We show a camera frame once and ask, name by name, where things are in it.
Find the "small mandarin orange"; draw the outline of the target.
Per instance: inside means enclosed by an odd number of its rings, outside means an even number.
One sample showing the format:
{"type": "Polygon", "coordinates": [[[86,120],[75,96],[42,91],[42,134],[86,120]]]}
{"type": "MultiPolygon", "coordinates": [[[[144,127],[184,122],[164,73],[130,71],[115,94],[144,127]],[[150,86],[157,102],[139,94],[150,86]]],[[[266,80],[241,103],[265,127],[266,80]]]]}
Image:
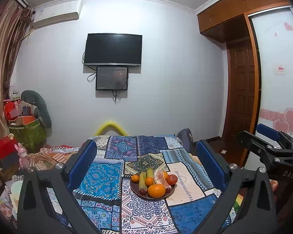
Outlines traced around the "small mandarin orange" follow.
{"type": "Polygon", "coordinates": [[[133,183],[138,183],[139,182],[140,177],[138,175],[132,175],[131,176],[131,181],[133,183]]]}
{"type": "Polygon", "coordinates": [[[146,185],[147,187],[151,186],[153,183],[154,183],[154,179],[153,179],[153,177],[147,177],[147,178],[145,179],[145,185],[146,185]]]}

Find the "green sugarcane piece left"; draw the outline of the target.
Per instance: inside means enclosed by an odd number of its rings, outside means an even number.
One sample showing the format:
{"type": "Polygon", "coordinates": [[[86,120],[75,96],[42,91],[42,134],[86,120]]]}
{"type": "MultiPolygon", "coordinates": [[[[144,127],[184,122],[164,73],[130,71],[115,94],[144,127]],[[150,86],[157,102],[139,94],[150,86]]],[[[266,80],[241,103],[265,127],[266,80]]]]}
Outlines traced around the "green sugarcane piece left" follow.
{"type": "Polygon", "coordinates": [[[144,189],[147,190],[147,186],[145,185],[145,179],[147,178],[146,172],[142,171],[139,175],[140,179],[138,182],[138,190],[144,189]]]}

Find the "grey neck pillow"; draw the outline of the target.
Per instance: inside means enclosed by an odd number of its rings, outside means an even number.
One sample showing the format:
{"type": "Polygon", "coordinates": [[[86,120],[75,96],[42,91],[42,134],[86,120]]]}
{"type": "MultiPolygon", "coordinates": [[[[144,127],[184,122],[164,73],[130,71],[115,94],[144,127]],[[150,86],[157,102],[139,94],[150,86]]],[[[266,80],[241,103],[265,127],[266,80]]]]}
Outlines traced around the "grey neck pillow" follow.
{"type": "Polygon", "coordinates": [[[21,93],[21,100],[32,104],[38,108],[38,117],[46,128],[52,128],[52,121],[47,110],[47,105],[42,96],[33,91],[25,90],[21,93]]]}

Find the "large orange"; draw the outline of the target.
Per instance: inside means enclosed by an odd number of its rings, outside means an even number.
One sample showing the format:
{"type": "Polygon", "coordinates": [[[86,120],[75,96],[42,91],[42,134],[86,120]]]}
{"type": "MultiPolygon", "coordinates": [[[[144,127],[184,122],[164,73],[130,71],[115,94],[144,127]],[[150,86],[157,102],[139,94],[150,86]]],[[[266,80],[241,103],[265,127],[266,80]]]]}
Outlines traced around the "large orange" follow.
{"type": "Polygon", "coordinates": [[[147,194],[152,198],[161,198],[166,194],[166,188],[162,184],[152,184],[148,187],[147,194]]]}

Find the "peeled pomelo segment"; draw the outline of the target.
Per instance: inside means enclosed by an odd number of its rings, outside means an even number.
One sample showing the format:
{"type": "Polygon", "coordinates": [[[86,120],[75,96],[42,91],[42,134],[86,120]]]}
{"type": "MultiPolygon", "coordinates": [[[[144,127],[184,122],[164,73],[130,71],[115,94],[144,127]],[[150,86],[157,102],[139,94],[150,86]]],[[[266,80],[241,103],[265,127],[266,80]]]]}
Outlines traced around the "peeled pomelo segment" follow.
{"type": "Polygon", "coordinates": [[[163,170],[157,170],[154,173],[154,182],[155,184],[162,184],[165,188],[168,187],[168,183],[166,182],[166,179],[164,178],[163,170]]]}

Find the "white wardrobe sliding door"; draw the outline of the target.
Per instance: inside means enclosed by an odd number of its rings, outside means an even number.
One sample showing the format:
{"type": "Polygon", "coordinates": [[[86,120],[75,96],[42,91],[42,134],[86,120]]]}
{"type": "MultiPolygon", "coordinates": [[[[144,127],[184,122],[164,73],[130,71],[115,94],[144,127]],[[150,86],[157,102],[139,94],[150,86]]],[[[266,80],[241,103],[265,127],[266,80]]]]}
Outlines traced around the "white wardrobe sliding door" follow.
{"type": "Polygon", "coordinates": [[[293,8],[249,16],[260,65],[259,124],[293,137],[293,8]]]}

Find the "green storage box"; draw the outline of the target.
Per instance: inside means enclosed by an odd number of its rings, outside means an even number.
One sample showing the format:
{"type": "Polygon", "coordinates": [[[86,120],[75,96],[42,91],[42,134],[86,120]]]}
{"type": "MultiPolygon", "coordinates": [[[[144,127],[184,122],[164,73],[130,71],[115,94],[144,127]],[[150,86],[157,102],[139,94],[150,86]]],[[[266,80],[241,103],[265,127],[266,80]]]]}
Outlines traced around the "green storage box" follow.
{"type": "Polygon", "coordinates": [[[46,132],[39,119],[27,125],[10,126],[10,132],[14,135],[30,153],[36,153],[46,143],[46,132]]]}

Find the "green sugarcane piece right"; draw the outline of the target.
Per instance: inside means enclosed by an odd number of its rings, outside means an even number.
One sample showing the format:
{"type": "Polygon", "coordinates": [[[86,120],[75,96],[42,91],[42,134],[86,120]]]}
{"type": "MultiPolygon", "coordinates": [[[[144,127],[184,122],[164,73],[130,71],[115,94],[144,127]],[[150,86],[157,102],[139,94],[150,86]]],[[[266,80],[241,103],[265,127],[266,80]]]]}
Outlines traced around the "green sugarcane piece right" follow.
{"type": "Polygon", "coordinates": [[[146,169],[146,173],[147,173],[147,178],[154,178],[154,170],[153,168],[147,168],[146,169]]]}

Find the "small black wall monitor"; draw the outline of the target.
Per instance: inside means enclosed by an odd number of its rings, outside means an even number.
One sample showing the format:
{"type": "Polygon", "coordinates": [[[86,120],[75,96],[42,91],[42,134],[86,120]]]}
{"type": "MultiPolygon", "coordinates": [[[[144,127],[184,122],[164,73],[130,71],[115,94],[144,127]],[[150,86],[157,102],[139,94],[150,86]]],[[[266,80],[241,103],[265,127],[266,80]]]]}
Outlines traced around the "small black wall monitor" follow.
{"type": "Polygon", "coordinates": [[[129,70],[127,67],[98,66],[96,73],[96,90],[127,90],[128,79],[129,70]]]}

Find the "green sugarcane piece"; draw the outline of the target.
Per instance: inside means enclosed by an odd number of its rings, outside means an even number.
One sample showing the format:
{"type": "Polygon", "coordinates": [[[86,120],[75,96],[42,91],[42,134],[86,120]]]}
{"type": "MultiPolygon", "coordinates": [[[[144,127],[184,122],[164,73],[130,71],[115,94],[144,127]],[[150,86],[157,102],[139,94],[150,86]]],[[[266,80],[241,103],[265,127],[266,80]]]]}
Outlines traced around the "green sugarcane piece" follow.
{"type": "Polygon", "coordinates": [[[154,178],[154,170],[153,168],[147,168],[146,169],[146,173],[147,173],[147,178],[154,178]]]}
{"type": "Polygon", "coordinates": [[[138,190],[144,189],[147,190],[147,186],[145,185],[145,179],[147,178],[146,172],[142,171],[139,175],[140,179],[138,182],[138,190]]]}

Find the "red tomato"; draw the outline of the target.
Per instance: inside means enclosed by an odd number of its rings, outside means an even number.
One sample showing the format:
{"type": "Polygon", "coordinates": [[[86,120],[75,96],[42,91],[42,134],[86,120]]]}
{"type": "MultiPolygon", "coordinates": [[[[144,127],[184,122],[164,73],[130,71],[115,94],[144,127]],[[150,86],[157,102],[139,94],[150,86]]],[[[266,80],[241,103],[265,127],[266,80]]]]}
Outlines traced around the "red tomato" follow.
{"type": "Polygon", "coordinates": [[[169,185],[173,186],[178,182],[178,178],[174,174],[170,174],[167,176],[166,181],[169,185]]]}

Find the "striped brown curtain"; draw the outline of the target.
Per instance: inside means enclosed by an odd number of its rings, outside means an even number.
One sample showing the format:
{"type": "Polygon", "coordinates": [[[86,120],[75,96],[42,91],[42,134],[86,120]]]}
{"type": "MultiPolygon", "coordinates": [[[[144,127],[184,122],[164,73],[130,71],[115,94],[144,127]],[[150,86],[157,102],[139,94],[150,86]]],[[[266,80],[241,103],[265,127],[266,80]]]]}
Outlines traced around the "striped brown curtain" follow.
{"type": "Polygon", "coordinates": [[[9,98],[11,76],[32,15],[30,5],[22,8],[15,0],[0,2],[0,139],[9,134],[4,100],[9,98]]]}

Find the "pink toy figure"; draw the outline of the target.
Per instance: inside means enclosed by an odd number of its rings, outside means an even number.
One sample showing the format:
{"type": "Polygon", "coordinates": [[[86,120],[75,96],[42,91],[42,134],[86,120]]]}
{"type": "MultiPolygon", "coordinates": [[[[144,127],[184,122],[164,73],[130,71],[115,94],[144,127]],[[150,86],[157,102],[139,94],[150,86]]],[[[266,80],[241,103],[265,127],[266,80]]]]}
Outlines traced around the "pink toy figure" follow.
{"type": "Polygon", "coordinates": [[[15,144],[14,145],[17,154],[19,156],[19,166],[22,169],[28,169],[29,164],[30,164],[30,158],[27,153],[27,150],[24,146],[21,145],[21,143],[15,144]]]}

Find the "dark brown round plate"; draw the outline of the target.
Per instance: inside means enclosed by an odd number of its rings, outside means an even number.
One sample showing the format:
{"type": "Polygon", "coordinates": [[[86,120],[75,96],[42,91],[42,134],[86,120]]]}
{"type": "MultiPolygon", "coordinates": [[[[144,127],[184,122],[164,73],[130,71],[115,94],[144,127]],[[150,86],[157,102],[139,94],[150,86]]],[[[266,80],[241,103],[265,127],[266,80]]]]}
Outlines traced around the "dark brown round plate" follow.
{"type": "Polygon", "coordinates": [[[139,197],[145,198],[145,199],[151,199],[151,200],[159,200],[159,199],[164,199],[169,196],[171,196],[177,185],[173,185],[170,189],[169,192],[164,193],[164,186],[161,184],[153,184],[151,185],[146,193],[141,193],[141,189],[139,187],[139,183],[135,183],[133,181],[130,181],[130,187],[131,190],[138,195],[139,197]]]}

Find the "small orange on plate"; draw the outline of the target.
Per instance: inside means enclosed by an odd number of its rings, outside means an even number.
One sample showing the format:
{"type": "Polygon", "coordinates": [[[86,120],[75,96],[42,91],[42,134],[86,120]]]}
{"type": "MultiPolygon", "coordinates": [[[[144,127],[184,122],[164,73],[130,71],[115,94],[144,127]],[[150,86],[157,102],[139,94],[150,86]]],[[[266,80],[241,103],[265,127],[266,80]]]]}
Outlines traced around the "small orange on plate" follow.
{"type": "Polygon", "coordinates": [[[164,176],[164,179],[167,180],[169,175],[167,174],[167,172],[163,171],[163,176],[164,176]]]}

